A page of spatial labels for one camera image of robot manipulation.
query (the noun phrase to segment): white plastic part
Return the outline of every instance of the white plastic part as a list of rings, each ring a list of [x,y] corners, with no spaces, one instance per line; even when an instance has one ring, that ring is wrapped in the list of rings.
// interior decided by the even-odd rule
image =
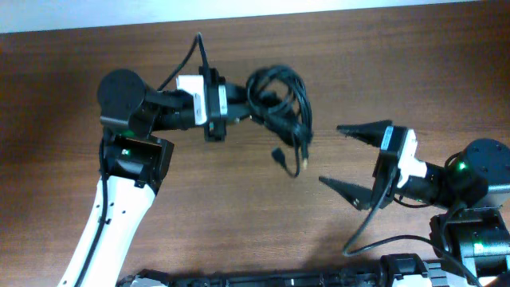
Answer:
[[[226,100],[225,85],[218,86],[218,97],[219,97],[219,102],[220,102],[220,115],[226,116],[229,109],[228,109],[228,104],[227,104],[227,100]]]
[[[388,146],[390,145],[390,140],[391,140],[392,134],[393,134],[393,126],[387,127],[386,131],[384,131],[384,137],[382,138],[381,151],[385,151],[388,149]]]
[[[398,169],[400,169],[400,178],[397,183],[398,188],[402,188],[407,183],[410,175],[425,178],[427,174],[426,163],[414,158],[417,148],[418,141],[416,140],[416,134],[414,134],[413,129],[409,129],[404,141],[402,154],[398,160]]]
[[[478,278],[478,281],[482,286],[489,285],[491,282],[496,280],[496,276],[487,276],[487,277],[480,277]]]
[[[393,281],[393,287],[432,287],[430,278],[424,278],[420,274],[406,275],[402,280]]]
[[[96,252],[81,283],[82,287],[115,286],[131,240],[143,216],[154,202],[154,198],[155,193],[147,184],[144,188],[138,188],[135,187],[135,181],[132,179],[117,176],[108,178],[106,220],[110,222],[104,224]],[[75,285],[96,235],[102,208],[103,185],[100,179],[87,225],[58,287]]]
[[[205,124],[206,114],[206,91],[204,77],[200,75],[181,75],[176,80],[177,89],[183,90],[193,96],[194,123]]]

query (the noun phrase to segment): cable plug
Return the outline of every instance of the cable plug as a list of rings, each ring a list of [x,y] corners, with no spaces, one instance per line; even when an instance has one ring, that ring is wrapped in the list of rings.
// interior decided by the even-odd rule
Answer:
[[[279,163],[284,169],[287,169],[287,163],[285,162],[285,155],[284,152],[279,147],[275,147],[273,151],[271,152],[271,156],[273,157],[274,161]]]
[[[308,143],[304,141],[301,143],[301,156],[303,157],[303,170],[308,167]]]

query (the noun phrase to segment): brown wooden surface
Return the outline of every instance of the brown wooden surface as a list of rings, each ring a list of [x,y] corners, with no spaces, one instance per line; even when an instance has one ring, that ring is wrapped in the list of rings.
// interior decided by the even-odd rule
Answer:
[[[371,186],[377,149],[337,124],[393,119],[418,133],[436,164],[470,141],[510,144],[510,7],[468,3],[0,35],[0,285],[58,283],[92,208],[99,164],[96,89],[115,68],[157,86],[202,31],[210,63],[244,84],[256,68],[291,65],[312,102],[308,170],[290,179],[271,159],[277,137],[248,121],[225,143],[201,130],[161,132],[171,169],[121,276],[341,265],[366,213],[320,184]],[[184,69],[196,73],[199,58]],[[390,205],[361,238],[428,236],[440,210]],[[503,209],[510,218],[510,209]],[[365,255],[430,247],[400,242]]]

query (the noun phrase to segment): black wire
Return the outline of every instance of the black wire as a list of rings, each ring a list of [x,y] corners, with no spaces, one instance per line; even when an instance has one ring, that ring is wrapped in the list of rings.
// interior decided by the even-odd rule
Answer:
[[[368,223],[370,223],[372,218],[375,216],[375,214],[379,210],[381,204],[383,204],[383,201],[384,201],[384,198],[386,196],[386,193],[390,190],[391,184],[393,183],[393,180],[394,180],[396,174],[397,174],[397,168],[394,167],[391,170],[390,178],[388,179],[388,184],[386,185],[386,187],[384,187],[384,191],[381,193],[381,196],[377,200],[377,203],[374,205],[374,207],[372,207],[372,210],[370,211],[368,216],[365,218],[363,223],[361,223],[361,225],[359,226],[357,231],[351,236],[351,238],[349,238],[347,243],[345,243],[345,245],[343,246],[342,253],[343,253],[344,256],[351,257],[351,256],[358,255],[358,254],[360,254],[360,253],[362,253],[364,251],[365,247],[360,248],[358,250],[354,250],[352,252],[349,252],[348,250],[358,240],[358,238],[361,235],[361,233],[367,228]]]
[[[453,216],[467,207],[465,202],[460,200],[456,200],[455,203],[446,211],[445,217],[442,221],[439,222],[439,238],[442,240],[445,237],[446,226],[448,222],[452,220]]]
[[[453,265],[455,265],[455,267],[457,267],[463,274],[465,274],[465,276],[467,278],[469,278],[469,280],[471,282],[474,282],[476,286],[479,286],[481,287],[481,284],[480,282],[478,281],[478,279],[471,273],[471,271],[469,271],[469,269],[467,269],[464,265],[462,265],[456,258],[453,257],[453,255],[450,253],[450,252],[446,252],[444,251],[443,249],[435,246],[429,239],[427,238],[423,238],[421,236],[416,236],[416,235],[399,235],[399,236],[394,236],[392,238],[387,238],[387,239],[384,239],[384,240],[381,240],[381,241],[378,241],[378,242],[375,242],[375,243],[372,243],[372,244],[369,244],[367,246],[364,246],[358,250],[356,250],[355,252],[357,254],[360,254],[362,252],[365,252],[365,251],[368,251],[368,250],[371,250],[371,249],[374,249],[375,247],[379,247],[381,245],[384,245],[384,244],[387,244],[387,243],[390,243],[390,242],[396,242],[398,240],[417,240],[417,241],[420,241],[420,242],[424,242],[424,243],[427,243],[429,244],[430,246],[432,246],[432,248],[434,248],[434,250],[436,250],[438,253],[441,254],[442,257],[446,258],[446,260],[448,260],[450,263],[452,263]]]
[[[460,155],[460,152],[456,153],[456,154],[453,154],[451,155],[446,161],[445,161],[445,169],[449,166],[449,164],[452,162],[452,160],[454,160],[455,158],[457,158],[458,156]]]
[[[204,79],[206,80],[206,83],[210,82],[210,71],[209,71],[209,63],[207,62],[207,55],[206,55],[206,49],[204,48],[204,44],[202,42],[202,34],[197,33],[193,40],[193,44],[191,44],[191,48],[188,51],[188,54],[184,57],[184,60],[182,60],[181,64],[175,68],[174,72],[168,76],[168,78],[159,86],[158,91],[162,91],[170,81],[181,71],[182,68],[186,65],[186,63],[190,60],[191,55],[193,55],[194,49],[198,44],[198,48],[200,49],[200,55],[202,56],[202,67],[204,68]]]
[[[87,257],[85,258],[85,262],[83,264],[83,267],[81,268],[80,275],[78,276],[78,279],[76,280],[75,287],[81,286],[81,283],[85,277],[85,274],[87,273],[88,266],[90,265],[90,261],[92,260],[92,257],[94,256],[94,253],[96,251],[97,243],[101,237],[101,233],[103,232],[104,223],[106,220],[106,214],[108,211],[108,179],[106,175],[106,170],[104,169],[105,163],[104,163],[104,141],[101,140],[101,143],[99,145],[99,165],[100,165],[100,172],[101,172],[101,182],[103,183],[103,209],[101,211],[101,217],[99,220],[99,226],[96,230],[96,235],[94,236],[94,239],[92,240],[92,244],[90,245],[90,249],[88,250]]]
[[[288,91],[283,100],[278,100],[266,89],[275,81],[284,84]],[[308,160],[308,145],[312,141],[312,108],[307,98],[306,88],[301,77],[291,68],[275,65],[258,69],[246,81],[246,97],[252,110],[252,116],[269,130],[275,132],[286,144],[294,147],[296,154],[296,172],[293,174],[284,161],[284,155],[273,158],[292,177],[300,173],[299,148],[303,160]]]
[[[425,207],[432,206],[432,204],[429,204],[429,203],[427,203],[427,204],[408,204],[408,203],[403,202],[400,199],[397,199],[396,197],[393,198],[393,201],[395,201],[396,203],[400,204],[401,206],[404,206],[407,208],[425,208]]]

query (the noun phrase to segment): wooden table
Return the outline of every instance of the wooden table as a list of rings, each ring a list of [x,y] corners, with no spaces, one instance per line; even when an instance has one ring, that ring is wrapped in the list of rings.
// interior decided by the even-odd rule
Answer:
[[[0,285],[54,286],[73,255],[99,178],[101,78],[129,68],[155,87],[197,31],[229,81],[243,85],[276,63],[304,78],[310,163],[290,179],[270,156],[282,143],[248,121],[228,128],[225,143],[205,143],[199,129],[158,133],[175,143],[171,169],[120,276],[315,269],[389,253],[434,258],[414,242],[342,257],[366,213],[318,177],[373,182],[378,150],[343,138],[337,124],[393,119],[417,131],[418,157],[436,164],[477,138],[510,144],[509,12],[501,2],[465,3],[0,35]],[[184,72],[196,73],[199,62],[195,55]],[[359,244],[428,237],[438,213],[392,204]]]

